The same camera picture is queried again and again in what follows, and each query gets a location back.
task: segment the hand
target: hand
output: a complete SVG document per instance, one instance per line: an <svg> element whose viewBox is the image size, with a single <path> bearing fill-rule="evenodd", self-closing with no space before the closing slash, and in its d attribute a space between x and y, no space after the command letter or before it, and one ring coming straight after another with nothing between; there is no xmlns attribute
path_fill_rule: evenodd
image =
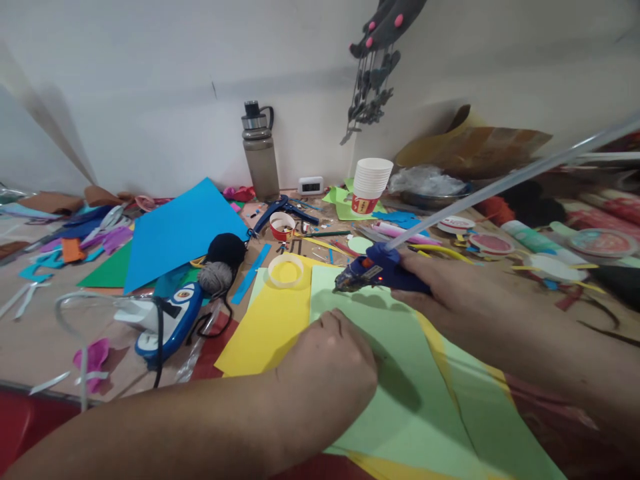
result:
<svg viewBox="0 0 640 480"><path fill-rule="evenodd" d="M290 461L306 459L337 440L377 386L371 347L338 309L324 312L304 330L273 372Z"/></svg>
<svg viewBox="0 0 640 480"><path fill-rule="evenodd" d="M403 268L431 287L433 296L395 290L391 296L418 310L448 340L498 368L513 364L538 340L558 312L509 288L509 276L482 266L401 252Z"/></svg>

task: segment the paper roll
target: paper roll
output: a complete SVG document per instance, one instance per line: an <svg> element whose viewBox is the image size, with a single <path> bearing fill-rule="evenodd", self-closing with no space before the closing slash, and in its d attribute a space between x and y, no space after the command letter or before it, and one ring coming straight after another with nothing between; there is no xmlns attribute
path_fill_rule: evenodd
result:
<svg viewBox="0 0 640 480"><path fill-rule="evenodd" d="M273 277L273 270L276 268L276 266L280 265L281 263L293 263L293 264L295 264L300 269L300 275L298 275L298 278L296 278L296 280L290 281L290 282L282 282L280 280L276 280ZM295 287L298 283L300 283L300 280L302 280L304 270L305 270L305 266L302 263L302 261L298 257L296 257L295 255L290 255L288 253L283 253L282 255L279 255L276 258L274 258L273 260L271 260L271 262L269 264L269 268L267 268L267 272L269 273L269 278L270 278L271 282L278 288L293 288L293 287Z"/></svg>
<svg viewBox="0 0 640 480"><path fill-rule="evenodd" d="M269 226L271 227L273 238L278 241L288 241L293 236L295 220L286 213L276 212L269 217Z"/></svg>

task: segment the metal bowl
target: metal bowl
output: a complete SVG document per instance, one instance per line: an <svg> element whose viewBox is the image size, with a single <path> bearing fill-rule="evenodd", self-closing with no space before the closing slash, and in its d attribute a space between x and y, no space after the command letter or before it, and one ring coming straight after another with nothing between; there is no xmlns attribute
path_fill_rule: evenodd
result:
<svg viewBox="0 0 640 480"><path fill-rule="evenodd" d="M410 191L404 191L400 193L400 200L408 205L414 205L415 207L424 210L440 210L444 207L448 207L452 203L457 202L461 198L464 198L473 193L475 189L473 185L467 183L467 186L460 193L455 195L419 195L418 193L412 193Z"/></svg>

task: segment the water bottle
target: water bottle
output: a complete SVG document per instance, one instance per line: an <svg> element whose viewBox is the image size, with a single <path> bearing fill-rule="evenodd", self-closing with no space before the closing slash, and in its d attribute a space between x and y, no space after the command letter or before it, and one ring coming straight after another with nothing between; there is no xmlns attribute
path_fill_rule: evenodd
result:
<svg viewBox="0 0 640 480"><path fill-rule="evenodd" d="M267 116L262 113L269 110L269 124ZM275 150L271 128L273 127L273 108L258 106L256 100L245 102L246 115L242 117L243 146L247 156L247 164L253 182L255 196L262 202L280 200L280 184L278 183L278 168L275 164Z"/></svg>

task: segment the blue hot glue gun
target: blue hot glue gun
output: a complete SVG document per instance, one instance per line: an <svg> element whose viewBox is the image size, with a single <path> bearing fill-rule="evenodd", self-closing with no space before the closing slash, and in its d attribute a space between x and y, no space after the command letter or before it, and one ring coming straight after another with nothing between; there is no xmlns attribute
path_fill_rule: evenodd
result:
<svg viewBox="0 0 640 480"><path fill-rule="evenodd" d="M400 266L398 250L386 250L382 242L374 243L367 249L366 256L348 264L336 277L333 292L355 292L367 285L431 294L428 285Z"/></svg>

